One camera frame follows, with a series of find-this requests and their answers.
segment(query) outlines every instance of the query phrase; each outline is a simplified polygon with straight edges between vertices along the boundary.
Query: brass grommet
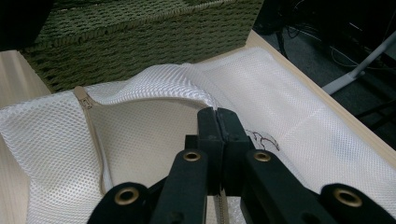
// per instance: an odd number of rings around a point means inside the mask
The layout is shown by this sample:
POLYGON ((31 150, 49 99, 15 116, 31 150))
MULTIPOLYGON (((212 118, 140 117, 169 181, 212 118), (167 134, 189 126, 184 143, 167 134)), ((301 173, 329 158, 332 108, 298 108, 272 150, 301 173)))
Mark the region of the brass grommet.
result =
POLYGON ((258 161, 270 161, 271 160, 271 156, 268 155, 265 152, 256 152, 254 154, 254 159, 256 159, 258 161))
POLYGON ((183 158, 186 161, 198 161, 201 159, 201 155, 196 152, 187 152, 183 155, 183 158))
POLYGON ((333 194, 334 197, 338 200, 338 202, 343 203, 345 205, 351 207, 360 207, 363 204, 361 198, 350 190, 335 189, 333 194))
POLYGON ((133 203, 139 197, 139 191, 136 188, 129 187, 120 189, 114 197, 114 202, 119 205, 127 205, 133 203))

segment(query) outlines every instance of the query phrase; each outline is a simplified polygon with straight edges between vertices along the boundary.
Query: wicker basket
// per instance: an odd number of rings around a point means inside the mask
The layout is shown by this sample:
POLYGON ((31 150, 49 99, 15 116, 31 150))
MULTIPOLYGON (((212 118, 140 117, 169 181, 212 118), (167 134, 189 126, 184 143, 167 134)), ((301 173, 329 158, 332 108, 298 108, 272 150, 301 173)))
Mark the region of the wicker basket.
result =
POLYGON ((244 46, 262 1, 58 1, 20 52, 51 91, 124 80, 244 46))

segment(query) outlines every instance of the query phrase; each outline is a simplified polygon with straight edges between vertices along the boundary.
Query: light wood surface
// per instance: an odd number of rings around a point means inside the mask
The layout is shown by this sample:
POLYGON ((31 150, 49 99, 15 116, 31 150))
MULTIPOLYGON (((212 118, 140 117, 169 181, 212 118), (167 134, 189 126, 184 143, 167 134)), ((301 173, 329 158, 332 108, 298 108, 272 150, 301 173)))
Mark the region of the light wood surface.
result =
MULTIPOLYGON (((256 33, 251 32, 241 48, 261 47, 270 51, 276 60, 287 67, 306 87, 320 97, 363 141, 369 144, 386 162, 396 168, 396 153, 379 137, 350 115, 334 99, 287 61, 256 33)), ((233 53, 236 49, 208 61, 233 53)), ((0 108, 50 94, 29 64, 16 51, 0 52, 0 108)), ((29 178, 21 170, 0 136, 0 223, 24 223, 28 202, 29 178)))

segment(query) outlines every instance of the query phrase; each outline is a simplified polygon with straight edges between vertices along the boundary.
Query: zipper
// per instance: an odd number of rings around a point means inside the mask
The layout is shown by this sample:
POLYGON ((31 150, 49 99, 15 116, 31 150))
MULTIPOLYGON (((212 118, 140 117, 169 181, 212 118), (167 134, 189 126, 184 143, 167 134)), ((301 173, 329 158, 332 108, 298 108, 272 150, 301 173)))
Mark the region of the zipper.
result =
POLYGON ((100 180, 99 180, 99 190, 102 193, 102 195, 106 194, 105 190, 105 181, 104 181, 104 160, 103 160, 103 155, 102 155, 102 150, 100 147, 100 142, 99 138, 97 136, 95 127, 93 126, 89 109, 91 109, 94 105, 100 105, 99 103, 95 102, 90 95, 84 90, 83 87, 81 86, 76 86, 74 88, 73 93, 77 97, 79 104, 81 105, 82 111, 84 112, 85 120, 87 121, 88 129, 91 134, 91 138, 93 141, 93 145, 96 150, 96 156, 99 161, 99 172, 100 172, 100 180))
POLYGON ((219 207, 219 223, 220 224, 230 224, 230 218, 228 215, 228 203, 227 195, 225 190, 222 189, 220 194, 216 195, 217 205, 219 207))

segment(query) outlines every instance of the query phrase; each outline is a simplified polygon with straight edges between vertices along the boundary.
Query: white mesh fabric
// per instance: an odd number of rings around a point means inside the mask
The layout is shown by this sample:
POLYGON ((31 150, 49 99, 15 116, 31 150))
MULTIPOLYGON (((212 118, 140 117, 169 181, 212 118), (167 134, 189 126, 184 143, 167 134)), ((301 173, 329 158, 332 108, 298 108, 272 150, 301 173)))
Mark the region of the white mesh fabric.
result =
MULTIPOLYGON (((128 81, 87 88, 102 104, 89 113, 114 183, 149 187, 167 176, 185 134, 197 131, 199 109, 217 106, 181 75, 183 70, 158 66, 128 81), (180 75, 171 76, 172 70, 180 75)), ((0 111, 0 118, 0 133, 31 177, 27 221, 86 222, 101 198, 100 170, 74 94, 67 91, 11 106, 0 111)), ((208 208, 213 223, 213 203, 208 208)))
POLYGON ((30 176, 28 223, 83 223, 101 199, 99 166, 71 91, 0 111, 0 133, 30 176))
MULTIPOLYGON (((344 183, 393 216, 396 172, 263 49, 201 64, 159 65, 86 89, 114 184, 148 187, 167 175, 205 106, 235 111, 257 148, 274 152, 308 188, 344 183), (279 144, 260 140, 271 134, 279 144)), ((31 177, 28 222, 83 223, 100 200, 99 166, 70 91, 0 110, 0 133, 31 177)), ((244 223, 230 198, 232 223, 244 223)), ((208 223, 215 223, 213 200, 208 223)))
POLYGON ((248 130, 267 132, 276 155, 315 192, 342 183, 361 190, 396 217, 396 171, 314 93, 263 49, 196 65, 190 76, 238 114, 248 130))

